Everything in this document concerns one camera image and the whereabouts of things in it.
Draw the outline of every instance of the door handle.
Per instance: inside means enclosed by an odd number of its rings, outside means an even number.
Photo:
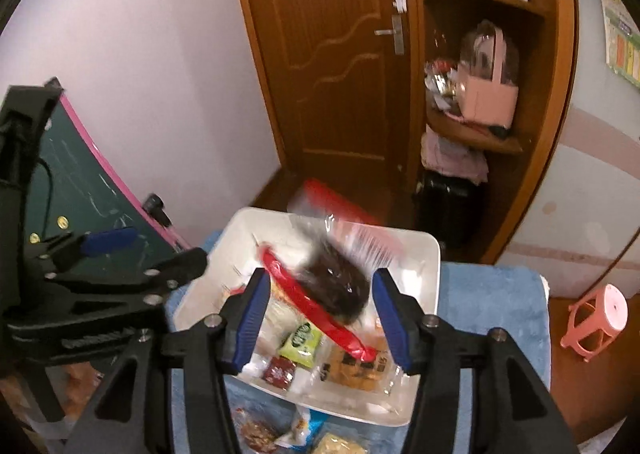
[[[396,55],[404,55],[404,34],[402,33],[402,17],[399,15],[391,16],[391,30],[376,30],[375,35],[393,35],[394,50]]]

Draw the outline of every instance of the clear plastic bag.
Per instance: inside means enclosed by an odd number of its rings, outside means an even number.
[[[474,30],[467,33],[460,46],[460,63],[469,69],[473,77],[492,80],[497,51],[503,55],[500,84],[515,86],[518,83],[518,49],[513,41],[503,35],[504,45],[496,45],[496,26],[488,20],[482,21]]]
[[[234,426],[238,439],[244,446],[258,454],[273,454],[278,449],[275,441],[279,434],[263,417],[244,407],[233,412]]]
[[[312,454],[367,454],[368,451],[354,440],[347,440],[331,432],[324,433]]]

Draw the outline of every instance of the pink cloth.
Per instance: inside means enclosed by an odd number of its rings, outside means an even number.
[[[443,138],[426,127],[422,135],[422,166],[443,176],[465,178],[480,185],[487,182],[489,167],[484,153]]]

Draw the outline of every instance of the green snack package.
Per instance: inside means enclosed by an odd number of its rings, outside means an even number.
[[[314,366],[314,354],[321,338],[322,332],[311,322],[305,322],[289,335],[278,354],[311,369]]]

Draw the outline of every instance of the blue gripper pad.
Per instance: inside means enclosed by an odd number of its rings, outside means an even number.
[[[80,252],[86,257],[103,256],[131,246],[137,238],[138,231],[134,227],[91,233],[82,240]]]
[[[271,278],[256,268],[244,292],[229,297],[220,310],[226,327],[219,361],[226,374],[238,374],[251,359],[270,296]]]
[[[426,365],[427,344],[420,338],[424,313],[418,301],[400,293],[386,268],[373,274],[371,290],[394,362],[406,374],[420,373]]]

